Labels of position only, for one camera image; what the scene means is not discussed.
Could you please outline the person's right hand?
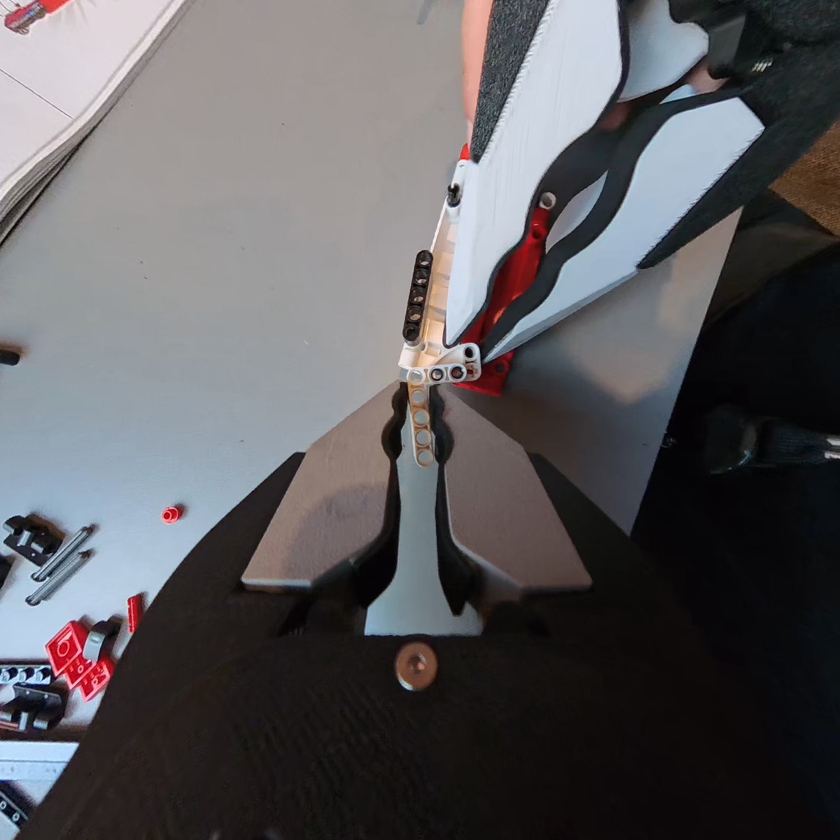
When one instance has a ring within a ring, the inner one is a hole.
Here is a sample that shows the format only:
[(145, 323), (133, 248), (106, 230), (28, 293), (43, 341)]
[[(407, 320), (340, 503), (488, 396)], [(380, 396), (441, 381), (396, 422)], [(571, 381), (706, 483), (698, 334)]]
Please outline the person's right hand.
[(493, 1), (464, 1), (463, 4), (460, 22), (461, 88), (467, 139), (471, 137), (476, 117), (493, 4)]

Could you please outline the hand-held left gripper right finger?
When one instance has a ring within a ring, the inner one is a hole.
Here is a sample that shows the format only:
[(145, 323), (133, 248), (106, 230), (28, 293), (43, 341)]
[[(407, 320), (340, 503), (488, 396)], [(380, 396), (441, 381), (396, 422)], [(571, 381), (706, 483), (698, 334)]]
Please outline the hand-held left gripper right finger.
[(526, 450), (453, 393), (430, 395), (437, 573), (455, 615), (586, 592), (592, 576)]

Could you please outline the black straight brick beam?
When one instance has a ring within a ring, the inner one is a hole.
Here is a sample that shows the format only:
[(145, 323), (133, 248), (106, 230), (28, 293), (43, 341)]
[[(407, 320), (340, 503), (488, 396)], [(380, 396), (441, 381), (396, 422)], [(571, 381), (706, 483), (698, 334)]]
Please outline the black straight brick beam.
[(402, 326), (403, 340), (410, 347), (417, 346), (421, 339), (433, 263), (431, 250), (424, 248), (416, 253)]

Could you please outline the white L-shaped brick beam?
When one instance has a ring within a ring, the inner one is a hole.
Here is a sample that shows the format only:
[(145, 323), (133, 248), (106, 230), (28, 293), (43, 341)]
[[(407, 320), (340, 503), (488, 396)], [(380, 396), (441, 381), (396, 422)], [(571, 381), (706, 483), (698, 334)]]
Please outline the white L-shaped brick beam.
[(477, 362), (415, 366), (406, 373), (407, 408), (413, 454), (418, 466), (426, 468), (436, 462), (433, 430), (432, 397), (443, 385), (471, 383), (480, 376)]

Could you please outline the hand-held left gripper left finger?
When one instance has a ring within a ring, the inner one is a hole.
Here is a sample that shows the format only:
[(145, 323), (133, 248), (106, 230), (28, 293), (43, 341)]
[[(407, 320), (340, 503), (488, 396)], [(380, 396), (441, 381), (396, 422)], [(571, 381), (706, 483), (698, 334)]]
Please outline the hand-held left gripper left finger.
[(368, 607), (396, 572), (407, 389), (388, 385), (310, 445), (241, 582)]

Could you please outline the open instruction booklet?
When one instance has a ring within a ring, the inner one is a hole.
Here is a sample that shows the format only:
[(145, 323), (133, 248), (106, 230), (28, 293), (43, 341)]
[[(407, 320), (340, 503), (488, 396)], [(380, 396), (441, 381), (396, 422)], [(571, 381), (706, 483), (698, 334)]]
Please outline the open instruction booklet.
[(189, 4), (1, 2), (1, 239)]

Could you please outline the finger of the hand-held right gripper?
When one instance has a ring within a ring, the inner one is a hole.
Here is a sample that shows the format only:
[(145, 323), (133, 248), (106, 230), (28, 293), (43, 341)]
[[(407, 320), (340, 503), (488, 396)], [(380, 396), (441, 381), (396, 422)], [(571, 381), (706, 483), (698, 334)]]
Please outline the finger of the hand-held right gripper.
[(626, 130), (590, 212), (480, 344), (490, 362), (622, 284), (758, 139), (740, 90), (668, 98)]
[(621, 2), (547, 2), (490, 143), (467, 164), (449, 280), (446, 344), (485, 308), (501, 262), (518, 247), (538, 187), (573, 142), (603, 121), (626, 79)]

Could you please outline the shiny black brick connector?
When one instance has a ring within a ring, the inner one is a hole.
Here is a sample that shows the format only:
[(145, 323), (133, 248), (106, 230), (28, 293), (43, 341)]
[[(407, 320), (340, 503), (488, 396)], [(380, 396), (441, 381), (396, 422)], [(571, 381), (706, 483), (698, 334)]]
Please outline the shiny black brick connector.
[(3, 533), (3, 545), (38, 569), (56, 555), (63, 543), (60, 535), (26, 516), (6, 520)]

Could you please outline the black double brick connector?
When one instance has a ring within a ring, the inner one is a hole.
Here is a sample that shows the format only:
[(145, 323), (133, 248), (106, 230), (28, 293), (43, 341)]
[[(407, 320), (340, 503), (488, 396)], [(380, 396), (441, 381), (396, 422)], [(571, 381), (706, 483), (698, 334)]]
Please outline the black double brick connector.
[(12, 699), (1, 706), (1, 729), (45, 732), (65, 716), (67, 699), (59, 692), (23, 684), (13, 686)]

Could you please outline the grey brick axle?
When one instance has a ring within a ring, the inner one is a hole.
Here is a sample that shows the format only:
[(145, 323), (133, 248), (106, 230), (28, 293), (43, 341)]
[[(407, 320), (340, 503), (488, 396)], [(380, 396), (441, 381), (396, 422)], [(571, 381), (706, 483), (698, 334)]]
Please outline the grey brick axle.
[(38, 583), (46, 581), (54, 572), (58, 571), (58, 568), (64, 562), (69, 560), (79, 550), (83, 543), (89, 540), (97, 529), (98, 526), (96, 524), (80, 528), (58, 549), (56, 554), (51, 556), (43, 566), (31, 575), (30, 579)]
[(25, 598), (28, 606), (38, 606), (49, 600), (58, 590), (68, 582), (91, 558), (92, 549), (76, 552), (64, 561), (46, 578), (36, 591)]

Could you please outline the small white curved brick piece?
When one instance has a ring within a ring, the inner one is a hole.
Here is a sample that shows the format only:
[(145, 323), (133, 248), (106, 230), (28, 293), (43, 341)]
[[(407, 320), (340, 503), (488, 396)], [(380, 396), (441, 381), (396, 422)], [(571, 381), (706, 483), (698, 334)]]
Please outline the small white curved brick piece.
[(481, 376), (480, 350), (477, 344), (462, 343), (442, 353), (432, 363), (429, 381), (432, 384), (463, 385)]

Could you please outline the pile of coloured brick pieces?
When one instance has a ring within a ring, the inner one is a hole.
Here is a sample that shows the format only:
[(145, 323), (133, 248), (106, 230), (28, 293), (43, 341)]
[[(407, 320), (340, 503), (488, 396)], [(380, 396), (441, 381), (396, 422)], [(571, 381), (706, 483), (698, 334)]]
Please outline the pile of coloured brick pieces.
[[(96, 623), (74, 620), (64, 625), (45, 645), (45, 663), (54, 672), (48, 686), (66, 698), (62, 721), (48, 731), (2, 729), (1, 813), (2, 838), (11, 838), (31, 819), (36, 804), (62, 775), (77, 751), (84, 733), (81, 724), (68, 722), (67, 713), (77, 703), (90, 704), (101, 697), (117, 664), (114, 646), (122, 634), (132, 634), (144, 609), (142, 594), (127, 601), (127, 613)], [(2, 705), (14, 695), (2, 687)]]

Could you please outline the person's black clothing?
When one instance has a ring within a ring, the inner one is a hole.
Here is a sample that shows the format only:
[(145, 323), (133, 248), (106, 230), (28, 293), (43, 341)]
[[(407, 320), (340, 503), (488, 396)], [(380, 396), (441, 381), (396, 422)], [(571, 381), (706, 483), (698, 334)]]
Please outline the person's black clothing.
[(838, 838), (838, 458), (712, 475), (723, 409), (838, 439), (837, 244), (701, 334), (633, 538), (743, 686), (814, 837)]

